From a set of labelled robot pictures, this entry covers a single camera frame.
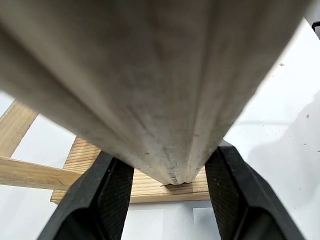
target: white surface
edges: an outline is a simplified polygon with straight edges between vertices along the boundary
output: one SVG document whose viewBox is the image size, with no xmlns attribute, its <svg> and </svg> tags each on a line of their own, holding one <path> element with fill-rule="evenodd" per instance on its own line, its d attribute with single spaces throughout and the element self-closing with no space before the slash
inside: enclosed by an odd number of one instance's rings
<svg viewBox="0 0 320 240">
<path fill-rule="evenodd" d="M 225 136 L 268 180 L 308 240 L 320 239 L 318 56 L 320 41 L 304 20 Z M 0 112 L 9 101 L 0 95 Z M 44 117 L 38 117 L 13 157 L 61 167 L 74 137 Z M 0 239 L 36 239 L 55 209 L 55 204 L 49 202 L 51 192 L 0 186 Z M 210 202 L 198 201 L 132 204 L 122 239 L 220 237 Z"/>
</svg>

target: wooden frame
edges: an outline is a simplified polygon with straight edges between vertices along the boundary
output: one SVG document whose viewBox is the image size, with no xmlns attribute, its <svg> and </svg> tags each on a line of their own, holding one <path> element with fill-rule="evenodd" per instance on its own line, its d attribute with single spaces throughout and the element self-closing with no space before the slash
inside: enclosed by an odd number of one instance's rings
<svg viewBox="0 0 320 240">
<path fill-rule="evenodd" d="M 14 101 L 0 118 L 0 184 L 17 187 L 52 189 L 51 202 L 58 204 L 69 186 L 94 162 L 98 147 L 77 137 L 63 169 L 11 159 L 11 155 L 38 114 Z M 165 186 L 135 170 L 131 203 L 208 200 L 205 170 L 192 183 Z"/>
</svg>

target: wooden board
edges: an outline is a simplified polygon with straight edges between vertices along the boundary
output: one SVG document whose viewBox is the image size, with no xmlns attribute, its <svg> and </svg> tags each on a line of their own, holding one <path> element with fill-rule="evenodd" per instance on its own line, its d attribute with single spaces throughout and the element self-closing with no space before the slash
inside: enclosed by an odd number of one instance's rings
<svg viewBox="0 0 320 240">
<path fill-rule="evenodd" d="M 190 183 L 310 2 L 1 1 L 0 85 L 162 184 Z"/>
<path fill-rule="evenodd" d="M 80 176 L 78 172 L 0 156 L 1 185 L 68 190 Z"/>
<path fill-rule="evenodd" d="M 95 161 L 101 150 L 77 137 L 63 166 L 64 170 L 83 174 Z M 66 191 L 54 190 L 51 202 L 59 204 Z M 134 170 L 131 203 L 209 200 L 205 169 L 201 169 L 192 183 L 163 185 L 144 173 Z"/>
<path fill-rule="evenodd" d="M 38 113 L 13 101 L 0 117 L 0 156 L 10 158 Z"/>
</svg>

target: light wood grain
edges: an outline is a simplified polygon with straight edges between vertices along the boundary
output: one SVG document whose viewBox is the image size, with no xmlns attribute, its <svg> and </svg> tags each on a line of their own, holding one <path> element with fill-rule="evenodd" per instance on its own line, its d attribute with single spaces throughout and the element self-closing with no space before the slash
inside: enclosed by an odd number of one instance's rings
<svg viewBox="0 0 320 240">
<path fill-rule="evenodd" d="M 190 183 L 309 2 L 1 1 L 0 85 L 163 184 Z"/>
<path fill-rule="evenodd" d="M 0 156 L 0 184 L 37 189 L 68 190 L 78 172 Z"/>
<path fill-rule="evenodd" d="M 0 117 L 0 156 L 11 157 L 38 113 L 13 101 Z"/>
<path fill-rule="evenodd" d="M 76 137 L 63 166 L 64 170 L 84 173 L 94 163 L 100 148 Z M 51 202 L 59 204 L 66 191 L 54 190 Z M 174 201 L 209 200 L 205 168 L 203 167 L 192 183 L 163 185 L 139 170 L 134 170 L 131 203 L 154 203 Z"/>
</svg>

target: wooden slat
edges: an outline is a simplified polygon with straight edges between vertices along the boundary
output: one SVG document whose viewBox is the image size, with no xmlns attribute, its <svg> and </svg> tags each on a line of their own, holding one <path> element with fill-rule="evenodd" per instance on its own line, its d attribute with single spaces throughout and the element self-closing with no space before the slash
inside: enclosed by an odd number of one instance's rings
<svg viewBox="0 0 320 240">
<path fill-rule="evenodd" d="M 0 118 L 0 156 L 11 157 L 38 113 L 13 101 Z"/>
<path fill-rule="evenodd" d="M 84 173 L 95 161 L 100 148 L 76 137 L 63 166 L 64 170 Z M 65 191 L 54 190 L 51 202 L 59 204 Z M 134 170 L 131 203 L 154 203 L 173 201 L 208 200 L 209 192 L 205 168 L 203 167 L 192 183 L 163 185 L 144 173 Z"/>
<path fill-rule="evenodd" d="M 0 1 L 0 85 L 157 181 L 190 183 L 310 2 Z"/>
<path fill-rule="evenodd" d="M 1 185 L 68 190 L 80 176 L 78 172 L 0 156 Z"/>
</svg>

